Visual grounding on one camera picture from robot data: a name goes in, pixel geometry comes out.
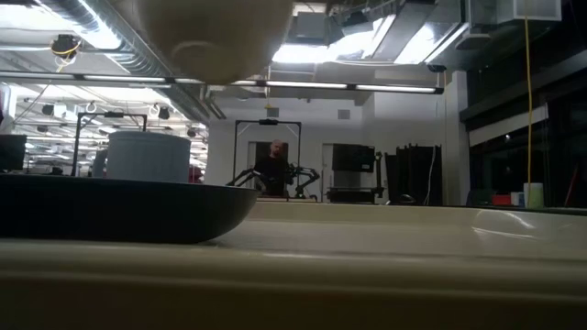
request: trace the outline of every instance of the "ceiling light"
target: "ceiling light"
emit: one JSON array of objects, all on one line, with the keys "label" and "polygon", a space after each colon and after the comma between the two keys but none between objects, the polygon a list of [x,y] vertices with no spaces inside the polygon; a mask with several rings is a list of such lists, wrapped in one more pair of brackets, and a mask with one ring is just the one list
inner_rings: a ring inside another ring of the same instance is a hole
[{"label": "ceiling light", "polygon": [[324,63],[327,59],[327,46],[284,44],[273,55],[277,63]]},{"label": "ceiling light", "polygon": [[100,127],[100,128],[98,128],[98,132],[104,132],[106,134],[112,134],[112,133],[115,133],[116,130],[114,128],[111,128],[111,127]]},{"label": "ceiling light", "polygon": [[[30,141],[75,142],[75,137],[27,137]],[[107,142],[107,138],[80,137],[80,142]]]},{"label": "ceiling light", "polygon": [[440,55],[443,51],[445,51],[455,40],[457,40],[461,34],[463,34],[469,28],[469,23],[463,24],[457,32],[455,32],[450,38],[448,38],[445,42],[440,45],[427,59],[424,60],[426,64],[433,61],[438,55]]},{"label": "ceiling light", "polygon": [[256,86],[257,82],[255,81],[237,81],[231,83],[233,86]]},{"label": "ceiling light", "polygon": [[132,82],[128,84],[130,88],[159,88],[159,89],[169,89],[172,88],[170,84],[153,84],[153,83],[136,83]]},{"label": "ceiling light", "polygon": [[29,78],[29,79],[42,79],[42,80],[62,80],[62,79],[74,79],[72,74],[63,73],[44,73],[44,72],[17,72],[17,71],[0,71],[0,75],[3,78]]},{"label": "ceiling light", "polygon": [[107,76],[107,75],[84,75],[87,80],[101,82],[129,82],[129,83],[165,83],[165,78],[155,77],[131,77],[131,76]]},{"label": "ceiling light", "polygon": [[408,87],[408,86],[389,86],[389,85],[357,85],[358,91],[370,92],[399,92],[399,93],[422,93],[433,94],[436,88],[432,87]]},{"label": "ceiling light", "polygon": [[[122,129],[143,129],[143,126],[132,126],[132,125],[123,125],[117,126],[118,128]],[[171,130],[171,127],[168,126],[147,126],[147,130]]]},{"label": "ceiling light", "polygon": [[375,51],[381,46],[383,42],[383,38],[389,32],[389,29],[392,28],[392,24],[395,20],[395,15],[389,15],[386,18],[380,18],[377,21],[373,22],[373,27],[376,29],[375,36],[371,40],[371,44],[363,51],[363,59],[373,56]]},{"label": "ceiling light", "polygon": [[199,80],[196,79],[186,79],[186,78],[179,78],[175,80],[176,83],[193,83],[193,84],[202,84],[203,82],[200,82]]},{"label": "ceiling light", "polygon": [[326,89],[346,89],[345,83],[330,82],[267,82],[270,87],[298,87],[298,88],[326,88]]}]

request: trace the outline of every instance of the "red object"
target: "red object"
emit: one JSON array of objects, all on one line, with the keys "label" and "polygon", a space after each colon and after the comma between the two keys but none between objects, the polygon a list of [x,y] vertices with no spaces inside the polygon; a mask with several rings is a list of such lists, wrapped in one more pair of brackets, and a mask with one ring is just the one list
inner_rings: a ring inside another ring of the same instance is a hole
[{"label": "red object", "polygon": [[510,195],[494,195],[492,196],[493,205],[511,205],[512,197]]}]

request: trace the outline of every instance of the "ceiling vent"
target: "ceiling vent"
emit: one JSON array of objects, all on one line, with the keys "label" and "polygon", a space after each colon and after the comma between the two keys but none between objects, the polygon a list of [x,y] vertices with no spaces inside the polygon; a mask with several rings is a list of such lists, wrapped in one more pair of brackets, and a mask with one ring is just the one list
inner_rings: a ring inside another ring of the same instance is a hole
[{"label": "ceiling vent", "polygon": [[350,120],[350,110],[346,110],[346,109],[338,110],[338,119],[339,120]]},{"label": "ceiling vent", "polygon": [[267,108],[268,118],[279,118],[279,108],[268,107]]}]

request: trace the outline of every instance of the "yellow cable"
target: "yellow cable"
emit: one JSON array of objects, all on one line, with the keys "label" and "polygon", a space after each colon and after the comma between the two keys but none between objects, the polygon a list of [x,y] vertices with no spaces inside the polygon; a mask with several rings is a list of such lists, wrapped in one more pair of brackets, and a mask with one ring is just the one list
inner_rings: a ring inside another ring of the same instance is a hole
[{"label": "yellow cable", "polygon": [[526,71],[528,80],[528,207],[532,193],[532,74],[530,72],[530,33],[528,31],[528,0],[524,1],[524,26],[526,32]]},{"label": "yellow cable", "polygon": [[80,45],[82,45],[82,42],[78,42],[77,45],[75,47],[73,47],[72,49],[69,50],[65,50],[65,51],[54,51],[52,50],[53,54],[55,55],[68,55],[73,53],[74,51],[76,51],[77,49],[80,48]]}]

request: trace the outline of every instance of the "ceiling duct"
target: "ceiling duct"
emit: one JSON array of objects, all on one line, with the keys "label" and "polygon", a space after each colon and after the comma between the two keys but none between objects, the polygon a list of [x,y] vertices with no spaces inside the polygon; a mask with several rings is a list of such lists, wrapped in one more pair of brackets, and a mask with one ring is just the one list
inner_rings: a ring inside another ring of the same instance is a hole
[{"label": "ceiling duct", "polygon": [[436,0],[406,0],[373,54],[374,60],[395,61],[436,8]]},{"label": "ceiling duct", "polygon": [[[164,77],[173,73],[137,32],[107,2],[101,0],[34,0],[72,25],[86,42],[98,49],[110,49],[106,55],[131,75]],[[181,86],[161,91],[191,120],[208,122],[209,114]]]}]

